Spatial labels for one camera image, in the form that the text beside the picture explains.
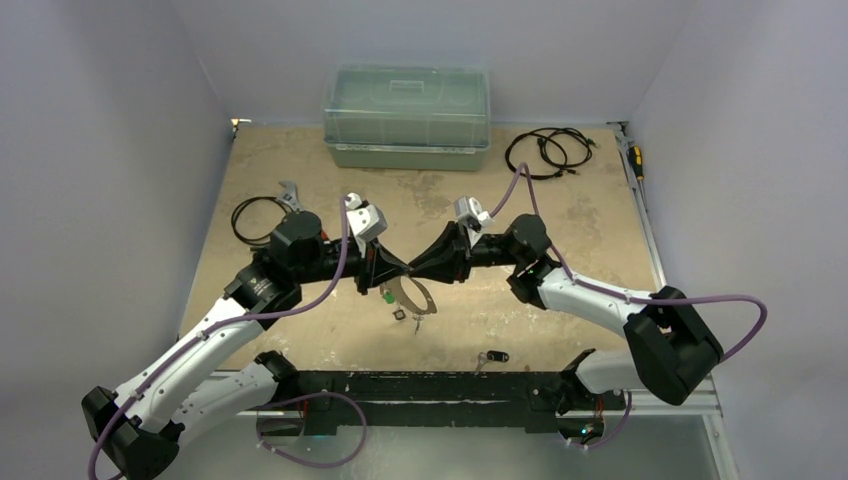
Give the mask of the red handled adjustable wrench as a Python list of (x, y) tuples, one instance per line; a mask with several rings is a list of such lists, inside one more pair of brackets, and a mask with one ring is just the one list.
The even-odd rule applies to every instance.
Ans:
[(304, 211), (304, 207), (298, 198), (298, 188), (295, 182), (290, 180), (281, 180), (279, 182), (281, 192), (276, 197), (276, 202), (280, 205), (287, 206), (292, 212)]

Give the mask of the aluminium frame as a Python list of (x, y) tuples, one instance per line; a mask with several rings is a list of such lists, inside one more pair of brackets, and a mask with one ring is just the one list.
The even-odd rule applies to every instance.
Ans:
[[(220, 377), (210, 380), (218, 381), (224, 380), (228, 377)], [(634, 414), (695, 415), (715, 414), (718, 412), (718, 402), (714, 393), (703, 387), (697, 388), (687, 398), (687, 400), (679, 406), (667, 404), (643, 390), (637, 390), (630, 393), (617, 390), (608, 392), (624, 395), (626, 406), (622, 412), (600, 413), (594, 420), (578, 419), (575, 415), (570, 414), (568, 416), (569, 420), (566, 428), (557, 433), (528, 434), (555, 434), (559, 436), (568, 447), (580, 451), (588, 451), (610, 440), (615, 433), (622, 429), (626, 419)], [(264, 449), (270, 449), (272, 440), (276, 437), (303, 436), (306, 438), (324, 438), (335, 435), (342, 427), (354, 427), (341, 426), (333, 435), (306, 435), (303, 432), (305, 425), (304, 420), (296, 419), (294, 413), (291, 411), (259, 410), (257, 407), (253, 407), (243, 410), (236, 415), (243, 412), (250, 412), (258, 415), (258, 436), (260, 439), (260, 445)], [(362, 429), (372, 428), (366, 425), (360, 425), (357, 427)]]

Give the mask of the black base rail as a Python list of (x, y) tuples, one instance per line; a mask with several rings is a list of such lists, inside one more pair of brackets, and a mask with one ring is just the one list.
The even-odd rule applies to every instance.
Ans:
[(259, 410), (291, 411), (304, 434), (341, 426), (519, 428), (557, 433), (568, 416), (620, 413), (623, 394), (591, 394), (559, 372), (302, 371)]

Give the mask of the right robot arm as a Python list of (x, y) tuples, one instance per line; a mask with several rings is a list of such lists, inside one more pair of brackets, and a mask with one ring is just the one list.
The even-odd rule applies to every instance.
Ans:
[(565, 370), (564, 399), (584, 407), (599, 394), (644, 388), (679, 406), (723, 359), (724, 350), (685, 295), (670, 286), (651, 293), (576, 273), (566, 274), (549, 256), (552, 241), (540, 216), (521, 214), (501, 234), (484, 234), (451, 221), (410, 263), (413, 278), (463, 282), (476, 267), (511, 265), (507, 282), (518, 301), (563, 312), (607, 329), (627, 342), (624, 350), (588, 350)]

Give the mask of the loose black tagged key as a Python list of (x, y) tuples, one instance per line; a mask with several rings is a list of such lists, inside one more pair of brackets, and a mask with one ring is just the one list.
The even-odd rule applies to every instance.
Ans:
[(504, 351), (489, 350), (479, 352), (477, 355), (477, 363), (474, 370), (475, 375), (479, 375), (483, 368), (489, 363), (506, 363), (510, 359), (510, 355)]

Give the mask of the yellow black screwdriver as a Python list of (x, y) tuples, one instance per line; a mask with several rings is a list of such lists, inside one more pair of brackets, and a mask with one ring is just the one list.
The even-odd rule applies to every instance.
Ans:
[(628, 148), (627, 159), (637, 182), (644, 180), (644, 164), (641, 149), (637, 145)]

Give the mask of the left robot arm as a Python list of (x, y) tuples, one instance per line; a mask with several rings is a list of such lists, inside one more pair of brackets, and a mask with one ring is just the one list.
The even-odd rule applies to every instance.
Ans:
[(95, 387), (85, 395), (81, 406), (95, 442), (89, 478), (96, 478), (98, 459), (106, 455), (119, 478), (154, 479), (182, 448), (226, 419), (295, 402), (298, 372), (277, 352), (260, 354), (224, 380), (209, 377), (278, 320), (318, 307), (341, 279), (354, 278), (365, 293), (407, 272), (378, 241), (387, 228), (378, 207), (346, 206), (341, 220), (342, 237), (328, 240), (314, 213), (286, 216), (187, 334), (117, 388)]

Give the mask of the clear lidded green box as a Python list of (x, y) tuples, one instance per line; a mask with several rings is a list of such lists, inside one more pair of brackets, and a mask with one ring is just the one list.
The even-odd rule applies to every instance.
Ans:
[(477, 171), (491, 145), (489, 78), (477, 68), (342, 65), (322, 108), (342, 168)]

